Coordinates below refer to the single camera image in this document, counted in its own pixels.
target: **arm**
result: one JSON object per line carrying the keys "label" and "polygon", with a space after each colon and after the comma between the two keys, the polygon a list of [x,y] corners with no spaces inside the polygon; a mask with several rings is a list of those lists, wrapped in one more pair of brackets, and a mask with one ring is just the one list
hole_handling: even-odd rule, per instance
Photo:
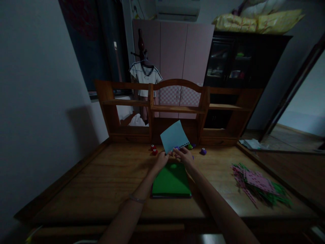
{"label": "arm", "polygon": [[[171,152],[167,155],[165,155],[165,152],[161,152],[158,155],[157,162],[153,168],[133,192],[132,196],[134,198],[142,200],[147,198],[153,181],[166,165],[170,155]],[[128,243],[138,223],[142,209],[143,203],[128,199],[98,241],[98,244]]]}
{"label": "arm", "polygon": [[201,191],[226,242],[259,243],[247,225],[196,167],[191,152],[186,148],[181,148],[180,151],[174,149],[174,152]]}

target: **hand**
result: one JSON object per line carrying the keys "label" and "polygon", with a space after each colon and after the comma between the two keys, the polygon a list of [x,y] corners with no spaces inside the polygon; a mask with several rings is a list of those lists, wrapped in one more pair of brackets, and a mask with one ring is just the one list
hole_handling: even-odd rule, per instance
{"label": "hand", "polygon": [[193,156],[187,148],[182,147],[180,150],[174,148],[173,152],[175,153],[175,157],[179,158],[185,166],[194,165]]}
{"label": "hand", "polygon": [[155,163],[154,169],[158,171],[158,173],[165,167],[167,164],[167,161],[170,156],[172,156],[172,152],[170,151],[167,155],[165,155],[165,152],[162,151],[161,153],[158,154],[157,161]]}

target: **wrist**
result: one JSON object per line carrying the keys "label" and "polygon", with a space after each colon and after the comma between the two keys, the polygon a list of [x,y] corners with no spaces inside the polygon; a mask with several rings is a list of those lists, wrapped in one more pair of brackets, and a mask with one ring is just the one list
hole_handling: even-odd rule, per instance
{"label": "wrist", "polygon": [[194,171],[198,170],[194,162],[185,163],[184,166],[189,174],[192,174]]}

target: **glass cabinet door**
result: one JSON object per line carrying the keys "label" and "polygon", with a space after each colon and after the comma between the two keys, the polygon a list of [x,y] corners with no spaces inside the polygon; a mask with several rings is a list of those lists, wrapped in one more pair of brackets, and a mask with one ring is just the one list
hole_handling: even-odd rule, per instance
{"label": "glass cabinet door", "polygon": [[239,43],[226,75],[224,87],[244,88],[250,81],[250,72],[255,47]]}
{"label": "glass cabinet door", "polygon": [[222,86],[233,43],[233,39],[213,39],[204,86]]}

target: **green folder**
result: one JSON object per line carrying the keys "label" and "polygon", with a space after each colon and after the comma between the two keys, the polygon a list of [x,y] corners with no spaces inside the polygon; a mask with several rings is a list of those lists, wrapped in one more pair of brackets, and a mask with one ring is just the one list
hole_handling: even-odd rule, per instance
{"label": "green folder", "polygon": [[152,185],[153,198],[190,198],[187,173],[182,163],[167,163]]}

